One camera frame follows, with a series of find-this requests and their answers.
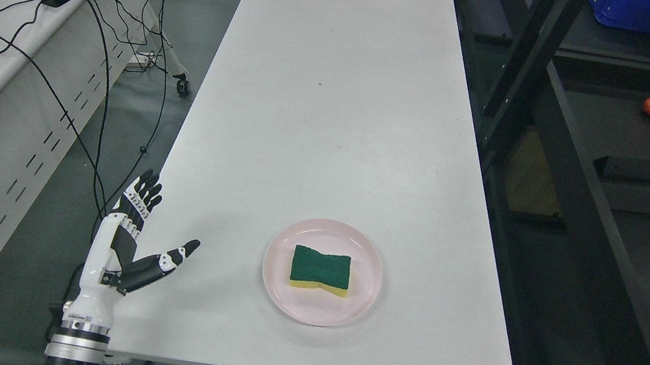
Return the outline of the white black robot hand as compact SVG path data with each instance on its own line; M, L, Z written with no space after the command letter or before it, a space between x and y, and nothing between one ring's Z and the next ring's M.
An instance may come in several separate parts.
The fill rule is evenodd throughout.
M93 327L106 334L122 296L175 272L200 247L197 239L159 254L136 258L147 218L161 203L161 181L151 169L129 184L102 218L82 270L78 297L62 316L62 326Z

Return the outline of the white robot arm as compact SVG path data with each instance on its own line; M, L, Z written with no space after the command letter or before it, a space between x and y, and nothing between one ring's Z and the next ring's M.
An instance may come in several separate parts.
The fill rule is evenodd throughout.
M63 320L45 348L44 365L102 365L109 333L106 326Z

